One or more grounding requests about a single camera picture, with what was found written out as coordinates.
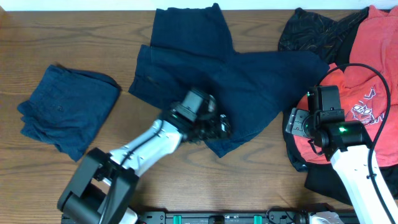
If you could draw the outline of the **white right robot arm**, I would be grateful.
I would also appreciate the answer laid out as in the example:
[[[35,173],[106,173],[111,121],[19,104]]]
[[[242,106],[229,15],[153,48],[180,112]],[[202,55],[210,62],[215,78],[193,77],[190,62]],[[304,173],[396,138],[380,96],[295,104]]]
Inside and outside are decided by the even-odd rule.
[[[380,172],[363,123],[340,110],[293,108],[285,131],[321,148],[342,181],[360,223],[397,223],[397,205]]]

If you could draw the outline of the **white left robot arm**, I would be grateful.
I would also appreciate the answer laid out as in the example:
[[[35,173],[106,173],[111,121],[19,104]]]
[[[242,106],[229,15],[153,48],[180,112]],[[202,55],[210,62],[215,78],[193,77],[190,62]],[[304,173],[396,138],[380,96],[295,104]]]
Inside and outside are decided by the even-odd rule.
[[[161,111],[152,126],[131,142],[104,152],[94,148],[83,158],[57,208],[75,223],[135,223],[129,207],[140,177],[184,142],[226,139],[228,117],[211,95],[189,92]]]

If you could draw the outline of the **dark navy shorts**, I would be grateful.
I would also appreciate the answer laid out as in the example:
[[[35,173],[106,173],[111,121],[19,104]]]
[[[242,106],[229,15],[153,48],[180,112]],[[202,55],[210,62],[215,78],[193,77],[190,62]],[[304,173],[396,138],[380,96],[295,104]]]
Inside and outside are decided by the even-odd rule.
[[[209,141],[219,157],[256,137],[329,70],[309,51],[239,53],[218,4],[159,9],[149,45],[137,56],[130,94],[164,109],[198,88],[213,95],[232,127]]]

